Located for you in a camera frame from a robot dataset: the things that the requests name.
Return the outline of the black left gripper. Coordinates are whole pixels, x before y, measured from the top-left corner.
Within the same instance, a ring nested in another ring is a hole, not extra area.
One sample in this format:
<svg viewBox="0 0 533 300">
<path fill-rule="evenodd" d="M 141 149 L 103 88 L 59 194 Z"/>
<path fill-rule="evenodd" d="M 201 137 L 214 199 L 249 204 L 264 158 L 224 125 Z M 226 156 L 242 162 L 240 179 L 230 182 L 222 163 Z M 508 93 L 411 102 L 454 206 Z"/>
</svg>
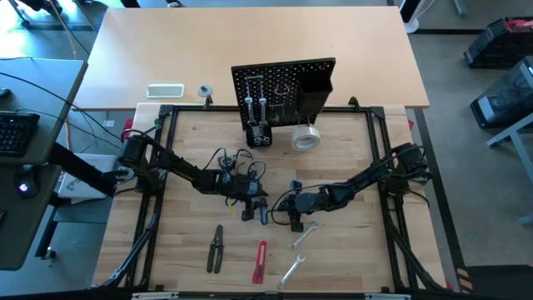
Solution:
<svg viewBox="0 0 533 300">
<path fill-rule="evenodd" d="M 207 189 L 207 193 L 222 195 L 236 200 L 250 200 L 245 201 L 242 221 L 250 221 L 255 216 L 255 203 L 251 199 L 267 195 L 258 179 L 233 177 L 229 172 L 218 173 L 215 176 L 214 183 Z"/>
</svg>

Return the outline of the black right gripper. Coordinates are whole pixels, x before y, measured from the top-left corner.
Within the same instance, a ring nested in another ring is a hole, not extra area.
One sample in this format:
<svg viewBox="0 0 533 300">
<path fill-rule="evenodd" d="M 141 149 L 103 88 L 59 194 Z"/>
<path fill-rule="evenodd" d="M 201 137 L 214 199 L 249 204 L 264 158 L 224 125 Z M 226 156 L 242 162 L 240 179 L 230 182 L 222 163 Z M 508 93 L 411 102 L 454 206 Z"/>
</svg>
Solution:
<svg viewBox="0 0 533 300">
<path fill-rule="evenodd" d="M 290 187 L 294 193 L 290 193 L 285 197 L 285 211 L 290 217 L 291 231 L 295 233 L 302 233 L 303 223 L 301 222 L 300 216 L 297 215 L 307 211 L 307 205 L 303 203 L 303 198 L 300 197 L 302 183 L 297 180 L 292 180 Z"/>
</svg>

